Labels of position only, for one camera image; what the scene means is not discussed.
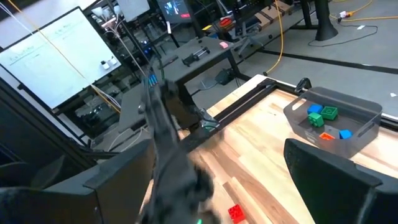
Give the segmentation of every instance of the wooden tabletop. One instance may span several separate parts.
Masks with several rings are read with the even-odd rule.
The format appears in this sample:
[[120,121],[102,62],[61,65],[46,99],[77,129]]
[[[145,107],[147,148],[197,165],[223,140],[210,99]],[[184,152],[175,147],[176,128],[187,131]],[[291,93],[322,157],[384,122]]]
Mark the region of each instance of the wooden tabletop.
[[[209,114],[218,114],[265,78],[256,75],[211,107]],[[276,90],[224,128],[222,137],[212,137],[189,155],[213,177],[211,206],[223,223],[231,223],[228,209],[237,203],[246,223],[314,223],[283,157],[286,138],[307,142],[293,133],[283,114],[295,98]],[[351,159],[398,178],[396,145],[398,134],[381,128],[379,136]]]

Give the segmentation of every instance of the monitor screen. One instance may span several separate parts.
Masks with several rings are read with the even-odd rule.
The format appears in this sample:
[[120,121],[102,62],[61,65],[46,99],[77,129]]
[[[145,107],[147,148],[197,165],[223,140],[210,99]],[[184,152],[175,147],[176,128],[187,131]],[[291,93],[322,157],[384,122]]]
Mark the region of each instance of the monitor screen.
[[166,21],[172,24],[191,22],[191,15],[184,0],[157,0],[157,2]]

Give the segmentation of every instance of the black desk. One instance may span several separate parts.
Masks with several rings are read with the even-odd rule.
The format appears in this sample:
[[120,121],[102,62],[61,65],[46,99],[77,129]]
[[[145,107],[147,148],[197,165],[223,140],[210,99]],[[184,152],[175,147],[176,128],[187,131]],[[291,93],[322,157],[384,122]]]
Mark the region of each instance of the black desk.
[[[178,55],[178,59],[164,68],[165,78],[175,82],[178,85],[180,99],[186,105],[195,105],[195,103],[193,102],[192,97],[184,84],[224,59],[228,59],[236,77],[245,81],[248,81],[250,79],[249,76],[243,75],[239,71],[238,65],[236,64],[231,51],[231,49],[233,48],[232,43],[227,42],[229,47],[227,49],[222,49],[220,46],[220,42],[222,42],[222,40],[213,39],[210,37],[204,37],[201,40],[202,42],[199,43],[197,39],[193,39],[181,46],[180,48],[176,49],[174,51],[174,54]],[[200,60],[192,63],[190,67],[185,66],[182,63],[182,59],[188,57],[188,55],[190,55],[191,53],[196,52],[201,47],[208,47],[210,53],[202,55]],[[161,80],[161,72],[158,69],[158,66],[159,63],[156,62],[154,63],[153,68],[155,70],[155,74],[158,80]],[[131,90],[123,94],[122,108],[118,127],[118,131],[120,133],[127,130],[128,128],[131,128],[133,130],[138,129],[143,124],[145,124],[144,117],[138,114],[138,106],[140,102],[140,85],[132,88]]]

